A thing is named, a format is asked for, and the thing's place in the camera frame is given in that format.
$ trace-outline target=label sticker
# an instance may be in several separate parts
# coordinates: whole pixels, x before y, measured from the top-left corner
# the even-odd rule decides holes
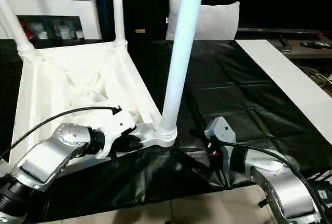
[[[320,197],[322,199],[327,199],[327,194],[326,194],[325,190],[319,190],[318,194],[320,194]]]

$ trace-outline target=white cabinet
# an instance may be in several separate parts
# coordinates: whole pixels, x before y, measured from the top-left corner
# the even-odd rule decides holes
[[[95,0],[9,0],[18,16],[79,17],[85,39],[101,39]],[[0,39],[12,39],[0,16]]]

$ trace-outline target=white panel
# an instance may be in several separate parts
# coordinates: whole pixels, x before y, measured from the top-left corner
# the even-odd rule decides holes
[[[76,1],[75,7],[81,21],[84,38],[102,39],[95,4],[87,1]]]
[[[16,15],[78,16],[72,0],[9,0]]]
[[[332,144],[332,98],[268,41],[238,40],[237,43]]]

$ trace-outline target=red component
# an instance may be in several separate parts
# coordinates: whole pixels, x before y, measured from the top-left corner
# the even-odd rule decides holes
[[[26,26],[26,22],[20,20],[20,24],[29,40],[32,40],[35,36],[34,34],[29,30],[29,28]]]

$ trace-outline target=white pole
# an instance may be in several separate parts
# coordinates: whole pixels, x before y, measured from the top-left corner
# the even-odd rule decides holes
[[[177,134],[176,120],[201,1],[181,0],[162,119],[158,126],[158,133],[163,139],[172,139]]]
[[[113,0],[115,42],[122,44],[126,41],[125,25],[123,21],[122,0]]]
[[[0,0],[0,11],[2,13],[2,17],[4,18],[1,20],[8,25],[12,35],[14,36],[19,54],[34,52],[35,48],[26,37],[18,18],[8,3],[8,0]]]

